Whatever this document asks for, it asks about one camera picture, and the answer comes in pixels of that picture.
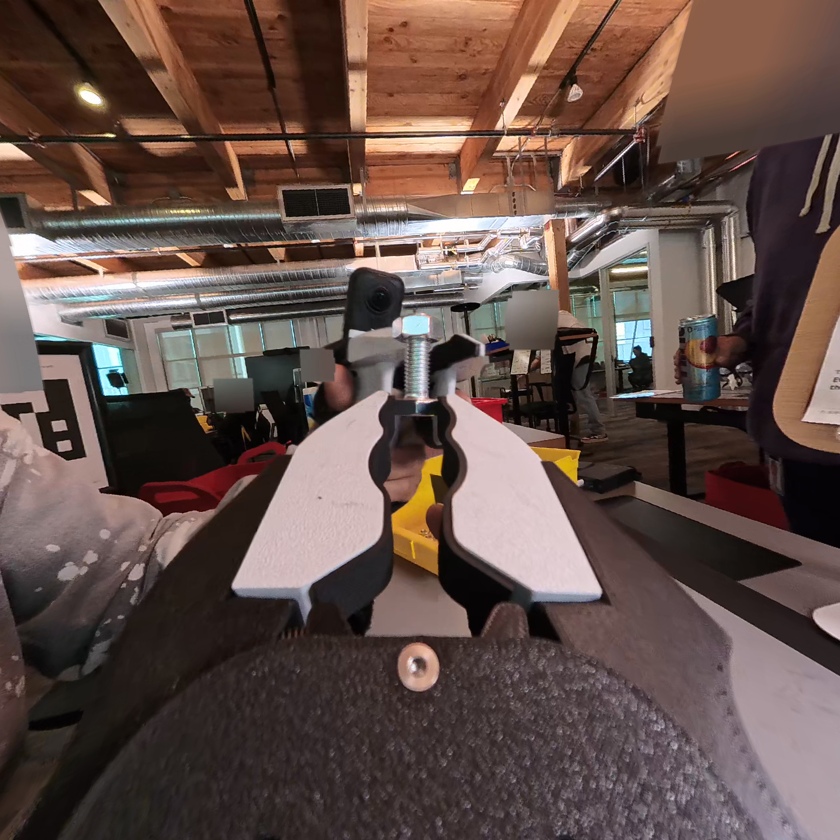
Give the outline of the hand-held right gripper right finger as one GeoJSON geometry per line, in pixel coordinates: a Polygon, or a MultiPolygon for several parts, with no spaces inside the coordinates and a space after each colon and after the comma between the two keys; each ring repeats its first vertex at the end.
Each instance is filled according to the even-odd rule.
{"type": "Polygon", "coordinates": [[[442,477],[438,577],[470,621],[499,603],[600,601],[603,589],[560,490],[577,487],[517,435],[457,396],[440,399],[442,477]]]}

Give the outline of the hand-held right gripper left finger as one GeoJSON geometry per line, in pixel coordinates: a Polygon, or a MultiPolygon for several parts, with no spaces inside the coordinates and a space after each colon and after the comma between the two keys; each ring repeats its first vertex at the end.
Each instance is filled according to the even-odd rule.
{"type": "Polygon", "coordinates": [[[236,596],[293,601],[301,618],[326,603],[348,617],[386,588],[393,570],[384,489],[391,400],[375,392],[299,446],[234,577],[236,596]]]}

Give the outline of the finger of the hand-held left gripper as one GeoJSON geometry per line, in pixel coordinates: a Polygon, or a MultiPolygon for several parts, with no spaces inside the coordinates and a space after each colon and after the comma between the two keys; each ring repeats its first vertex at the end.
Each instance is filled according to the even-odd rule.
{"type": "Polygon", "coordinates": [[[398,339],[393,327],[360,331],[351,329],[346,360],[353,374],[353,399],[376,392],[391,394],[398,365],[398,339]]]}
{"type": "Polygon", "coordinates": [[[485,345],[457,333],[434,345],[429,363],[429,396],[453,396],[459,382],[469,381],[487,365],[485,345]]]}

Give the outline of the silver bolt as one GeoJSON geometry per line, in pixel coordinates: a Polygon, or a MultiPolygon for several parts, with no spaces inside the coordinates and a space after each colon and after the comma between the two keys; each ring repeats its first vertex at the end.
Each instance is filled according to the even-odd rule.
{"type": "Polygon", "coordinates": [[[393,360],[385,363],[384,389],[388,396],[385,410],[395,420],[439,417],[446,414],[445,405],[431,395],[430,352],[432,340],[427,335],[400,336],[393,360]],[[403,362],[402,395],[393,395],[397,362],[403,362]]]}

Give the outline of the yellow plastic bin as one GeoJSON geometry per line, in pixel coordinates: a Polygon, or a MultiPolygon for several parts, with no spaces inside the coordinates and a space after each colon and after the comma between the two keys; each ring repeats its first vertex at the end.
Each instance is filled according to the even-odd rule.
{"type": "MultiPolygon", "coordinates": [[[[573,482],[578,481],[581,453],[578,450],[531,445],[542,461],[554,463],[573,482]]],[[[432,478],[442,476],[443,456],[429,458],[423,465],[422,478],[413,497],[392,514],[395,554],[433,574],[438,573],[438,541],[425,539],[426,512],[435,504],[432,478]]]]}

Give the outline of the person's left forearm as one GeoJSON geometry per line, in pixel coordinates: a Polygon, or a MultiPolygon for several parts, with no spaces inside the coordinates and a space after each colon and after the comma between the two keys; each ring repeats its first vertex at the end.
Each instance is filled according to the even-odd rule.
{"type": "Polygon", "coordinates": [[[28,727],[27,672],[79,679],[215,511],[102,494],[1,414],[1,767],[28,727]]]}

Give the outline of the person's left hand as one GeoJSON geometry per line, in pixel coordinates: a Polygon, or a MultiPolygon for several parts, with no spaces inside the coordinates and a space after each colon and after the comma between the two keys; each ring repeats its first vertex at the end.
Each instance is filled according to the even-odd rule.
{"type": "MultiPolygon", "coordinates": [[[[323,396],[329,411],[340,413],[354,403],[354,377],[351,371],[337,365],[333,381],[322,384],[323,396]]],[[[391,448],[391,473],[385,482],[385,490],[391,502],[402,505],[408,502],[417,490],[427,458],[435,455],[409,421],[405,421],[391,448]]]]}

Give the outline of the black floor lamp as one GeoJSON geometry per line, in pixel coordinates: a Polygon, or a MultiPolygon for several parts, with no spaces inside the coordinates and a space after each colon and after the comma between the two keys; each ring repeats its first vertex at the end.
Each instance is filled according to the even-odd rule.
{"type": "Polygon", "coordinates": [[[471,313],[477,310],[480,305],[476,302],[461,302],[451,307],[451,312],[461,316],[463,328],[454,333],[452,341],[455,343],[455,354],[457,364],[468,369],[484,355],[484,345],[471,333],[471,313]]]}

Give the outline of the flat black box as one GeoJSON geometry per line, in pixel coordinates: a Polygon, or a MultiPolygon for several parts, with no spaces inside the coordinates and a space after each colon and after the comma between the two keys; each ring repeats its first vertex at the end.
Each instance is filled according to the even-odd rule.
{"type": "Polygon", "coordinates": [[[577,470],[582,488],[596,494],[606,494],[642,478],[634,467],[606,463],[584,462],[577,470]]]}

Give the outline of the wooden office desk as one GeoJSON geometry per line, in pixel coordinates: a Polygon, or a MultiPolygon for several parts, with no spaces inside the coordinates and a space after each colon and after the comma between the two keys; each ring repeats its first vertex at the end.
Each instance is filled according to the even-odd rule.
{"type": "Polygon", "coordinates": [[[664,424],[667,433],[668,488],[687,497],[686,425],[698,424],[714,427],[731,427],[741,431],[747,428],[749,397],[721,395],[705,401],[692,402],[682,391],[651,390],[627,392],[611,397],[615,402],[635,404],[637,418],[652,419],[664,424]]]}

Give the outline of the colourful drink can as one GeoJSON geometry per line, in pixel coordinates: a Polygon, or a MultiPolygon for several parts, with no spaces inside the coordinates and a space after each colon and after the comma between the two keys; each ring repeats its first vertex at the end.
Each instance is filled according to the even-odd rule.
{"type": "Polygon", "coordinates": [[[683,318],[678,326],[679,368],[683,397],[687,403],[708,403],[721,392],[718,351],[718,319],[715,314],[683,318]]]}

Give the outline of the black white marker board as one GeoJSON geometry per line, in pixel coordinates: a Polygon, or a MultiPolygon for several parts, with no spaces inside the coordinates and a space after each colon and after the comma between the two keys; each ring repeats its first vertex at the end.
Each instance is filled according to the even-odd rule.
{"type": "Polygon", "coordinates": [[[36,443],[64,459],[73,476],[97,490],[111,486],[112,458],[104,430],[104,395],[90,342],[37,340],[42,385],[3,393],[2,409],[36,443]]]}

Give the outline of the printed instruction sheet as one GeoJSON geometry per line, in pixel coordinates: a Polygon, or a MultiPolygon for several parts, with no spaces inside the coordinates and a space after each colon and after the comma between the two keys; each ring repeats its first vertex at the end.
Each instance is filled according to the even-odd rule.
{"type": "Polygon", "coordinates": [[[839,320],[835,323],[802,421],[839,425],[839,320]]]}

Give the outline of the duct vent grille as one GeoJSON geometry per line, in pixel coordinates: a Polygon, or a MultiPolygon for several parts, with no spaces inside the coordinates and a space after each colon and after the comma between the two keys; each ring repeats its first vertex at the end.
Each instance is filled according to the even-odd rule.
{"type": "Polygon", "coordinates": [[[351,184],[279,185],[277,200],[284,224],[356,221],[351,184]]]}

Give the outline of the silver air duct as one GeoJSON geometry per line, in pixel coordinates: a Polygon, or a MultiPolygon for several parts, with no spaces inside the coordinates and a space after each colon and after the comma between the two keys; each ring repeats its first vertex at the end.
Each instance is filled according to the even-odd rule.
{"type": "Polygon", "coordinates": [[[23,280],[22,288],[28,302],[110,301],[330,280],[345,278],[353,269],[348,260],[326,259],[23,280]]]}
{"type": "Polygon", "coordinates": [[[266,201],[99,206],[80,211],[36,208],[24,194],[2,195],[2,219],[17,258],[84,256],[226,245],[339,240],[516,235],[552,219],[593,218],[631,228],[714,224],[737,213],[723,202],[612,207],[519,190],[478,195],[354,196],[354,223],[284,224],[277,196],[266,201]]]}
{"type": "Polygon", "coordinates": [[[196,292],[186,295],[115,299],[97,302],[72,302],[58,306],[58,317],[77,323],[87,319],[133,318],[179,312],[215,311],[226,308],[247,308],[262,303],[310,303],[345,298],[349,282],[326,286],[292,286],[196,292]]]}

